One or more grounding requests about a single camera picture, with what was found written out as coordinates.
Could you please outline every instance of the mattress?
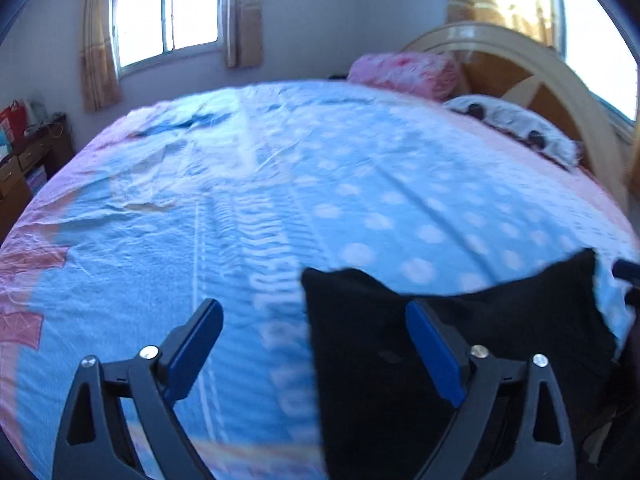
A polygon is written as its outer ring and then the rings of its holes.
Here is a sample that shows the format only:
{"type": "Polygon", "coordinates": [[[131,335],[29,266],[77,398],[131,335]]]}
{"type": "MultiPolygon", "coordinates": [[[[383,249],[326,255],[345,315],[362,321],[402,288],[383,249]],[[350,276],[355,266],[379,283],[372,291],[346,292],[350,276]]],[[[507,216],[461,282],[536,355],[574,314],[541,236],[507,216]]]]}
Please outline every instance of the mattress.
{"type": "Polygon", "coordinates": [[[345,82],[142,108],[57,174],[2,246],[0,422],[50,478],[80,359],[133,357],[215,298],[224,329],[175,408],[196,450],[219,479],[325,478],[304,267],[459,294],[581,247],[598,253],[598,309],[622,345],[633,316],[610,265],[637,260],[638,241],[580,171],[440,105],[345,82]]]}

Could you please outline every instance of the wall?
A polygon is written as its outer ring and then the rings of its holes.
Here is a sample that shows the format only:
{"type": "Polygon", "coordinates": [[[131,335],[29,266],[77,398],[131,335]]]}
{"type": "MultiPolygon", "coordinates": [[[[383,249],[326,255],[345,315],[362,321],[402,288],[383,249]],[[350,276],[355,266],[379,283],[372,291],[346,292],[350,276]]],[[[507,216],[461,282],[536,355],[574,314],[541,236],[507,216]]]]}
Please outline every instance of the wall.
{"type": "Polygon", "coordinates": [[[365,52],[397,50],[444,22],[446,0],[263,0],[264,65],[229,70],[223,52],[166,62],[121,79],[123,101],[82,109],[79,74],[84,0],[31,0],[0,45],[0,107],[39,95],[64,111],[76,148],[130,110],[159,100],[252,82],[346,73],[365,52]]]}

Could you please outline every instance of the red bag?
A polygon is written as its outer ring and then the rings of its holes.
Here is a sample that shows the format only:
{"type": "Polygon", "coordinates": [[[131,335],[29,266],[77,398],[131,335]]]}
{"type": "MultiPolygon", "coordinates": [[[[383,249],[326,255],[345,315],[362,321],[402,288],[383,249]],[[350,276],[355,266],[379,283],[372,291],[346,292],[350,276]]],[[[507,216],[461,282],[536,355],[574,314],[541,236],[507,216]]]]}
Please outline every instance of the red bag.
{"type": "Polygon", "coordinates": [[[0,112],[0,130],[6,132],[10,143],[22,143],[27,126],[27,107],[23,102],[15,100],[0,112]]]}

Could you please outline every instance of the wooden desk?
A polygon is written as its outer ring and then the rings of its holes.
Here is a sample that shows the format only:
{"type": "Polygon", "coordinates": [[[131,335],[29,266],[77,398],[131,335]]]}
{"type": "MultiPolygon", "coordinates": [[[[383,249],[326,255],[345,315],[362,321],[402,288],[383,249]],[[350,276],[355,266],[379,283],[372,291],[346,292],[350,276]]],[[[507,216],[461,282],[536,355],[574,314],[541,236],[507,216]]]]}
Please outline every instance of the wooden desk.
{"type": "Polygon", "coordinates": [[[26,175],[40,164],[51,179],[74,156],[66,117],[41,126],[0,161],[0,244],[33,198],[26,175]]]}

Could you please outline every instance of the curved headboard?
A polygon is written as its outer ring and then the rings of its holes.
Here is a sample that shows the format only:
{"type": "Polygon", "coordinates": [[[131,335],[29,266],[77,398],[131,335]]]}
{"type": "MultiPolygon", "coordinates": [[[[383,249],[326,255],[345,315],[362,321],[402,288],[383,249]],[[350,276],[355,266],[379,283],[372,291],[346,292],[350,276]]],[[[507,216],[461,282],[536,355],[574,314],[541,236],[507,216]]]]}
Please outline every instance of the curved headboard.
{"type": "Polygon", "coordinates": [[[508,28],[481,22],[445,25],[404,50],[452,52],[462,64],[471,93],[529,108],[583,142],[585,167],[627,212],[622,154],[604,108],[553,50],[508,28]]]}

